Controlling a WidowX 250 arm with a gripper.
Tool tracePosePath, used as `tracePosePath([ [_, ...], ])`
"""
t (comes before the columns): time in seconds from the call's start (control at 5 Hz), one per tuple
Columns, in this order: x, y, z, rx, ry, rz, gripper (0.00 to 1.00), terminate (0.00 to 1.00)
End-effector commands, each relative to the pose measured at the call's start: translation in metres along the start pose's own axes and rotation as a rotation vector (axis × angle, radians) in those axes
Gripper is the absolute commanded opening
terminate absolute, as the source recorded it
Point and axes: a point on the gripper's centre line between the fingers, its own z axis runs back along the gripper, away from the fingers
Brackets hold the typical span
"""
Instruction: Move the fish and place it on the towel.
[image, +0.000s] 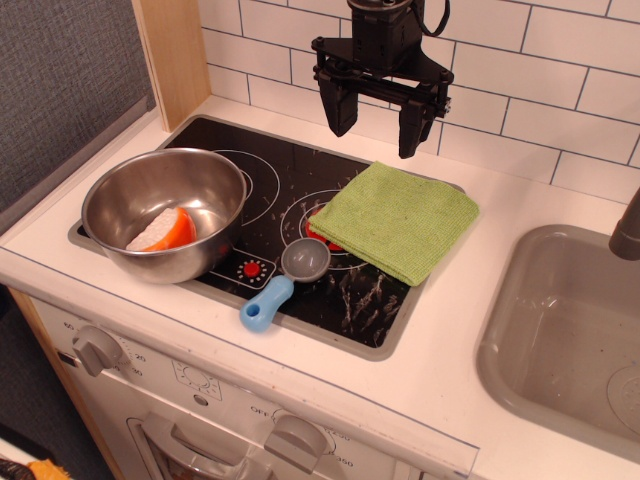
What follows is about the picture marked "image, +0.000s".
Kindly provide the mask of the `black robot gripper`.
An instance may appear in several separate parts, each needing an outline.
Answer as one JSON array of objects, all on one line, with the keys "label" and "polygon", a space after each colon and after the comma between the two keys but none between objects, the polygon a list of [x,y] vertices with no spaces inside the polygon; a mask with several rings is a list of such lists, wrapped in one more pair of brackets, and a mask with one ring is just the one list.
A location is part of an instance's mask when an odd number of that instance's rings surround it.
[{"label": "black robot gripper", "polygon": [[350,1],[351,36],[312,41],[314,78],[327,123],[338,137],[356,123],[358,96],[401,105],[399,156],[412,157],[430,133],[435,117],[449,109],[453,73],[422,51],[425,37],[441,35],[451,3],[443,4],[434,28],[425,22],[423,1]]}]

